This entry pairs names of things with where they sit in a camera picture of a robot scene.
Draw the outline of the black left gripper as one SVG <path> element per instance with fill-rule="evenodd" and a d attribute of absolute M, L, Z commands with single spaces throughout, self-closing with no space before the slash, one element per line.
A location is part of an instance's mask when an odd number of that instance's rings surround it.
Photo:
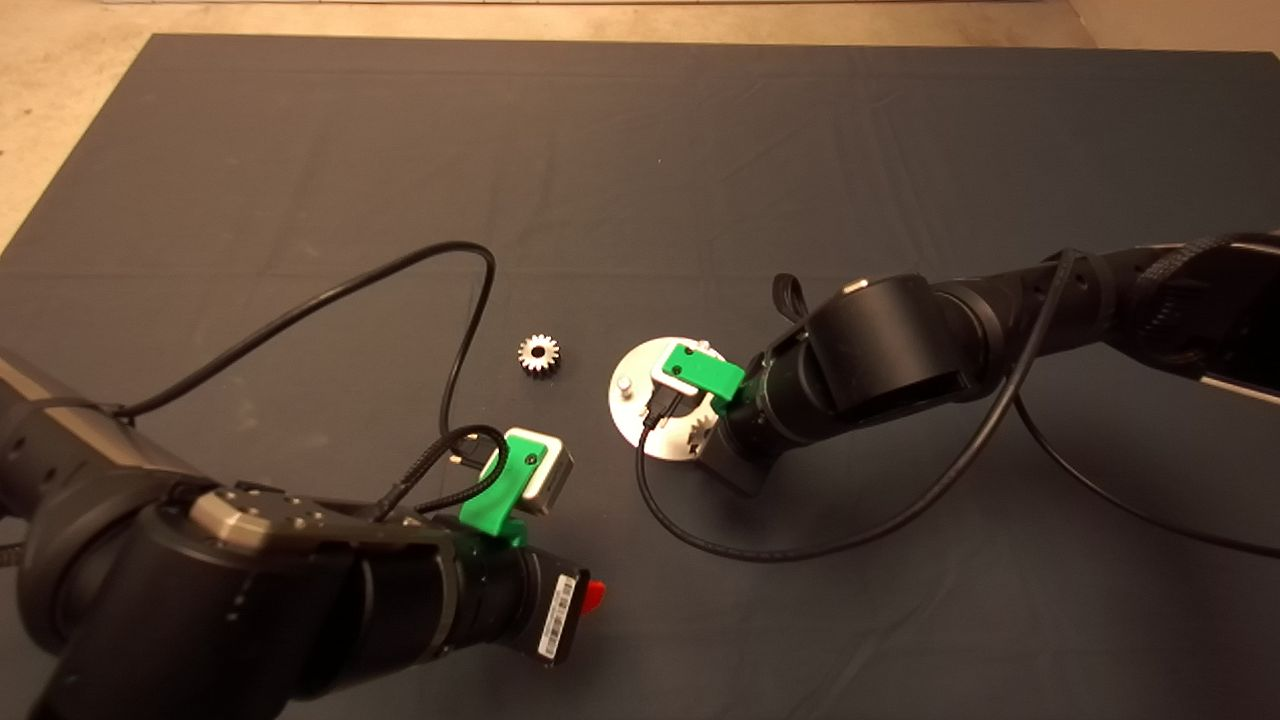
<path fill-rule="evenodd" d="M 498 644 L 545 667 L 568 661 L 579 623 L 604 582 L 547 551 L 485 551 L 458 561 L 454 647 Z"/>

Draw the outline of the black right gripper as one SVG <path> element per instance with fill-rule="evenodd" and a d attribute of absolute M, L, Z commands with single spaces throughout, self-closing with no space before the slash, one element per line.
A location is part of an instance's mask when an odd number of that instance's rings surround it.
<path fill-rule="evenodd" d="M 756 497 L 791 439 L 771 418 L 753 406 L 695 424 L 696 464 L 744 497 Z"/>

